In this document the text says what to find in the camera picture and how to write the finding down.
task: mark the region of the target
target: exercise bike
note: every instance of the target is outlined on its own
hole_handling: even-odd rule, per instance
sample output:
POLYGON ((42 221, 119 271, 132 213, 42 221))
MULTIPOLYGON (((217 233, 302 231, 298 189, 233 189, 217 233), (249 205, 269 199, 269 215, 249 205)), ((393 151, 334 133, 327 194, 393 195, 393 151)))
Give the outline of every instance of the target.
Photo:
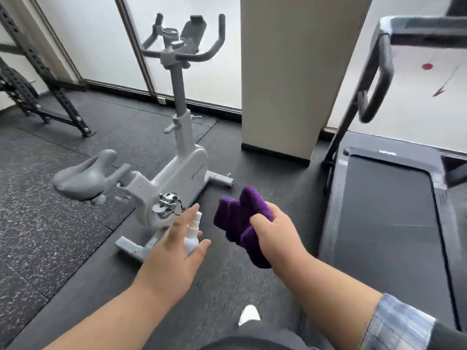
POLYGON ((153 32, 141 46, 146 57, 158 58, 165 69, 170 70, 176 114, 164 134, 174 133, 177 154, 153 179, 148 180, 140 172, 131 171, 125 163, 109 176, 106 172, 117 158, 113 150, 103 150, 85 162, 56 173, 52 179, 55 190, 73 200, 90 205, 101 205, 105 194, 115 184, 125 195, 131 196, 136 205, 138 222, 155 231, 145 245, 137 245, 125 237, 115 243, 132 257, 144 261, 148 251, 159 241, 167 228, 172 226, 177 215, 190 206, 209 182, 232 186, 229 176, 208 170, 206 150, 195 144, 192 132, 192 115, 186 106, 182 69, 190 68, 190 62, 207 61, 219 51, 225 41, 225 15, 219 15, 219 38, 211 49, 197 54, 206 29, 202 16, 191 16, 182 33, 174 28, 162 28, 162 14, 158 14, 153 32), (165 49, 151 51, 148 48, 162 36, 165 49))

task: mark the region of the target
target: treadmill belt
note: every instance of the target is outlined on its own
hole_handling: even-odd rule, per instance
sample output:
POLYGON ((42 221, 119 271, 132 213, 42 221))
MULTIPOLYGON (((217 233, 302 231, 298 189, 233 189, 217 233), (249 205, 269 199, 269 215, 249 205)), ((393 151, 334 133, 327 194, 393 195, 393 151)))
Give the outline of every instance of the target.
POLYGON ((428 173, 349 157, 334 266, 455 326, 428 173))

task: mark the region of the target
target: treadmill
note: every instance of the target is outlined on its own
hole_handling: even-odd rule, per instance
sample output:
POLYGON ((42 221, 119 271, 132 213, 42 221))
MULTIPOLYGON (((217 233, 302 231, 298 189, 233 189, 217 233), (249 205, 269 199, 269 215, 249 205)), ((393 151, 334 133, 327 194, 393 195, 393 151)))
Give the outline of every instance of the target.
POLYGON ((447 172, 436 148, 348 131, 357 113, 369 123, 380 108, 394 74, 391 45, 467 48, 467 17, 379 21, 323 162, 329 203, 319 258, 467 331, 467 231, 458 230, 447 194, 467 182, 467 164, 447 172))

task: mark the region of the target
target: forearm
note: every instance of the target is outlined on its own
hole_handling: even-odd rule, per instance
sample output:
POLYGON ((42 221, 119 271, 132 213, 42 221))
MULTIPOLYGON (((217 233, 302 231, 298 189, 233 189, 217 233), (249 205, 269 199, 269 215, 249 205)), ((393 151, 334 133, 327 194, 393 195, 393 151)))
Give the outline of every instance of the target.
POLYGON ((44 350, 139 350, 168 310, 163 300, 130 287, 44 350))
POLYGON ((382 294, 308 253, 277 271, 336 350, 356 350, 382 294))

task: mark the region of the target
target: hand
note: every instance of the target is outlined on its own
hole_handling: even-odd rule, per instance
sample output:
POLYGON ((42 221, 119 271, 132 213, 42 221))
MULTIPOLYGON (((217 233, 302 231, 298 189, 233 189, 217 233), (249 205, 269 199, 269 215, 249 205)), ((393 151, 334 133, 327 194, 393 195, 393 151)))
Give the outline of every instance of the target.
POLYGON ((271 263, 272 269, 279 274, 297 258, 308 255, 290 218, 276 205, 266 202, 274 220, 256 214, 250 223, 258 235, 261 251, 271 263))
POLYGON ((132 288, 138 288, 150 298, 172 308, 190 289, 211 241, 201 241, 188 257, 184 248, 186 225, 193 220, 199 204, 178 217, 164 237, 152 248, 132 288))

